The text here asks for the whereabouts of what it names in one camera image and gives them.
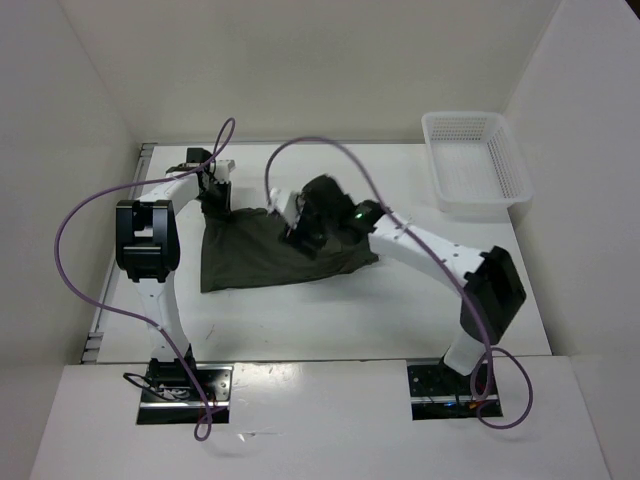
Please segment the dark olive green shorts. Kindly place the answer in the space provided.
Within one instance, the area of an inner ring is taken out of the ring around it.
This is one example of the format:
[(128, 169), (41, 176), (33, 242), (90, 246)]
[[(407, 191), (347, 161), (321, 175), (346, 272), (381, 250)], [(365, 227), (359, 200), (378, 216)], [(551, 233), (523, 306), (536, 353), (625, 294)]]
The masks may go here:
[(285, 223), (263, 208), (242, 208), (225, 215), (203, 205), (201, 211), (205, 221), (200, 263), (203, 294), (319, 281), (379, 261), (365, 242), (343, 246), (334, 239), (309, 259), (279, 240)]

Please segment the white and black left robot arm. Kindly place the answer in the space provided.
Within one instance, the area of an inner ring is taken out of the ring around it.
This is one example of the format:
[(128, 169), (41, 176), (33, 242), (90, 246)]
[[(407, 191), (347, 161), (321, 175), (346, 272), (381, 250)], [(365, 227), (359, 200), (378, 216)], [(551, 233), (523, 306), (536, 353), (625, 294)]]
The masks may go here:
[(152, 343), (147, 378), (180, 400), (196, 394), (200, 376), (175, 293), (181, 258), (176, 217), (192, 201), (228, 215), (234, 169), (233, 160), (213, 160), (207, 150), (191, 147), (158, 185), (116, 206), (116, 263), (137, 290)]

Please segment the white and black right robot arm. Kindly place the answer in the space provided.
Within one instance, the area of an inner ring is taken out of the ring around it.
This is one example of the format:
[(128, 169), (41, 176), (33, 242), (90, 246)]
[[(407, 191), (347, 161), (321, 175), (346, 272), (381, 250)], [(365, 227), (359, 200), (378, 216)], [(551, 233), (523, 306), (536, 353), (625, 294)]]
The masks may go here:
[(269, 206), (285, 222), (283, 243), (314, 259), (329, 239), (367, 245), (378, 256), (407, 265), (461, 296), (460, 327), (438, 370), (440, 385), (460, 393), (488, 346), (500, 342), (526, 300), (510, 253), (481, 251), (412, 225), (375, 200), (355, 203), (330, 176), (301, 191), (274, 188)]

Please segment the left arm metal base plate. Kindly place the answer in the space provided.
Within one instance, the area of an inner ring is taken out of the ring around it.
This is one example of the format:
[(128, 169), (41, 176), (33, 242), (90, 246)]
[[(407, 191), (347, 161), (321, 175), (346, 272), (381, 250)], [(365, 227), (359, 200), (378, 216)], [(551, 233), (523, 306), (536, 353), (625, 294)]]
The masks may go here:
[[(212, 409), (213, 424), (227, 424), (230, 416), (233, 366), (197, 364), (195, 377)], [(141, 390), (137, 425), (195, 425), (205, 419), (201, 397), (181, 365), (168, 368), (149, 365), (144, 375), (127, 373)]]

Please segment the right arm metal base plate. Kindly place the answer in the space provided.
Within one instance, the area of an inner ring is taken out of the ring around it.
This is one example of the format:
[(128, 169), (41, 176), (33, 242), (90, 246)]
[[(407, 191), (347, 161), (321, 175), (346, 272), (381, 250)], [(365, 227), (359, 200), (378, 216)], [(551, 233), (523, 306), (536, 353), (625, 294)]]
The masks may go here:
[(496, 387), (487, 400), (475, 400), (470, 377), (444, 364), (409, 362), (407, 377), (413, 421), (475, 418), (481, 406), (485, 406), (482, 413), (489, 418), (503, 416)]

